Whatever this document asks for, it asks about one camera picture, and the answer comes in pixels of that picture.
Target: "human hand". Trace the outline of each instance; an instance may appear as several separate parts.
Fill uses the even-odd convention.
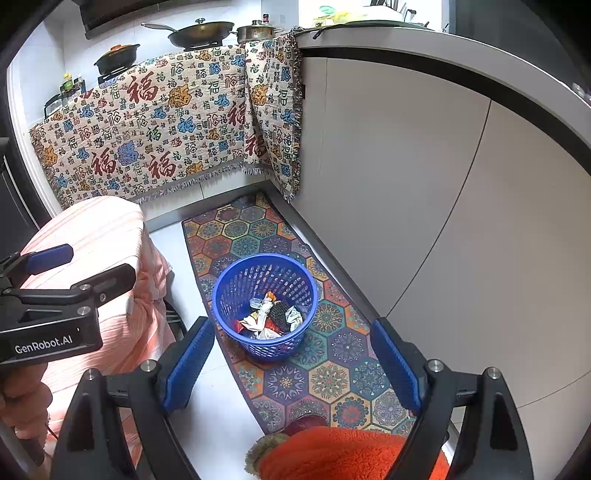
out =
[[[47,407],[53,396],[41,383],[47,364],[17,368],[0,385],[0,419],[15,427],[20,439],[39,438],[44,444],[47,435]]]

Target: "striped fabric cover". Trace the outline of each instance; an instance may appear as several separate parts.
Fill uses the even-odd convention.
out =
[[[64,243],[74,249],[72,262],[31,277],[23,288],[69,288],[70,285],[122,263],[135,268],[133,291],[99,308],[104,346],[101,350],[52,362],[43,377],[51,388],[50,427],[58,433],[80,376],[90,367],[103,375],[129,372],[142,361],[158,359],[174,336],[166,323],[164,295],[166,259],[144,231],[144,216],[135,203],[116,197],[80,202],[55,217],[39,231],[23,253]],[[135,463],[141,444],[128,409],[121,410],[124,431]],[[46,451],[55,440],[48,435]]]

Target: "basket rim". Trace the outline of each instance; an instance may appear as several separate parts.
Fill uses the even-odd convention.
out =
[[[240,264],[246,260],[250,260],[253,257],[272,257],[272,258],[281,258],[282,260],[287,260],[290,263],[292,263],[295,270],[302,271],[308,277],[308,280],[310,280],[310,284],[312,286],[313,308],[310,309],[310,311],[308,312],[308,315],[306,315],[306,318],[304,319],[302,324],[296,330],[294,330],[293,332],[289,332],[286,335],[280,336],[279,338],[274,338],[271,340],[257,340],[257,339],[247,338],[244,335],[240,335],[239,333],[233,331],[228,325],[226,325],[226,323],[218,321],[218,318],[220,318],[220,313],[217,309],[217,305],[216,305],[216,302],[214,299],[217,298],[217,290],[219,288],[221,281],[224,279],[226,274],[228,272],[230,272],[231,270],[233,270],[233,268],[235,268],[238,264]],[[222,330],[224,332],[226,332],[231,338],[233,338],[234,340],[236,340],[239,343],[244,343],[246,345],[252,345],[252,346],[277,346],[277,345],[281,345],[281,344],[285,343],[286,341],[288,341],[290,339],[297,337],[298,335],[301,335],[303,333],[303,331],[308,327],[308,325],[312,322],[312,318],[316,314],[317,307],[318,307],[318,289],[316,288],[316,282],[314,281],[314,277],[312,276],[312,274],[308,271],[308,269],[306,267],[304,267],[297,260],[294,260],[293,258],[288,257],[287,255],[281,255],[281,254],[259,253],[259,254],[254,254],[254,255],[248,255],[247,257],[240,258],[240,259],[236,260],[234,263],[229,265],[222,272],[222,274],[218,277],[215,285],[213,286],[213,291],[212,291],[212,310],[213,310],[213,315],[215,316],[215,321],[218,322],[220,327],[222,327]]]

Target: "patterned floor mat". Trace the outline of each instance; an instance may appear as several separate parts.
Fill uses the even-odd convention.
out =
[[[265,433],[307,413],[333,427],[408,435],[414,422],[401,407],[369,343],[369,323],[291,230],[263,193],[245,196],[183,222],[197,285],[208,309],[217,277],[238,258],[288,255],[316,279],[319,304],[291,358],[263,364],[217,329],[228,365]]]

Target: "cooking pot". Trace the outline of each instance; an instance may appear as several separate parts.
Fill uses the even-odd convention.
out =
[[[274,28],[268,24],[263,24],[262,20],[253,20],[252,25],[240,27],[235,33],[238,36],[238,43],[246,43],[255,40],[271,40],[275,38],[275,33],[281,31],[283,31],[282,28]]]
[[[131,67],[138,57],[138,47],[136,45],[115,45],[99,58],[95,65],[101,75],[108,75],[115,70],[123,67]]]
[[[230,30],[234,28],[234,24],[231,22],[204,23],[204,18],[195,21],[197,25],[191,25],[180,30],[159,23],[142,23],[142,26],[155,30],[170,30],[172,32],[168,36],[170,43],[180,48],[193,48],[209,43],[217,43],[226,38],[230,34]]]

